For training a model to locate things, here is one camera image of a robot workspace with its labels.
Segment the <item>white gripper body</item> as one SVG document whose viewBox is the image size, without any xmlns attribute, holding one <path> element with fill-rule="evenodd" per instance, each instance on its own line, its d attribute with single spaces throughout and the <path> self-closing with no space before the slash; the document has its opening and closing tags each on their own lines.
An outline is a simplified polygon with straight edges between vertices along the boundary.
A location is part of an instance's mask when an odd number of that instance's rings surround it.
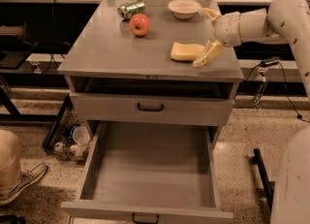
<svg viewBox="0 0 310 224">
<path fill-rule="evenodd" d="M 241 13 L 234 12 L 220 16 L 214 24 L 215 38 L 226 48 L 240 46 L 239 31 Z"/>
</svg>

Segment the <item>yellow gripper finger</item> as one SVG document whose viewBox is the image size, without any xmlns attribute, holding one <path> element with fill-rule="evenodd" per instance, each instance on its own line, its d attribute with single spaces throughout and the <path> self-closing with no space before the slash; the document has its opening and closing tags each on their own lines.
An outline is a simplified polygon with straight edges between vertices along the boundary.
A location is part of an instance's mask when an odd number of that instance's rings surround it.
<svg viewBox="0 0 310 224">
<path fill-rule="evenodd" d="M 202 67 L 212 59 L 214 59 L 223 49 L 223 45 L 219 41 L 208 41 L 202 53 L 193 61 L 195 68 Z"/>
<path fill-rule="evenodd" d="M 217 21 L 222 17 L 222 15 L 213 9 L 209 8 L 200 8 L 198 14 L 202 17 L 205 17 L 211 21 L 212 24 L 216 24 Z"/>
</svg>

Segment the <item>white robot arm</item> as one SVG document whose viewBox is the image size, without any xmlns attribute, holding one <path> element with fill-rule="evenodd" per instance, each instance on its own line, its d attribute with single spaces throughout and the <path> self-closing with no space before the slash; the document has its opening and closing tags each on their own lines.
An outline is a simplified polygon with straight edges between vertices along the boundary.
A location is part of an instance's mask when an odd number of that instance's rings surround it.
<svg viewBox="0 0 310 224">
<path fill-rule="evenodd" d="M 267 9 L 246 13 L 202 8 L 211 20 L 216 40 L 206 44 L 194 60 L 201 67 L 222 48 L 247 42 L 287 44 L 294 56 L 307 97 L 310 98 L 310 9 L 306 0 L 273 0 Z M 274 185 L 270 224 L 310 224 L 310 127 L 295 133 L 280 157 Z"/>
</svg>

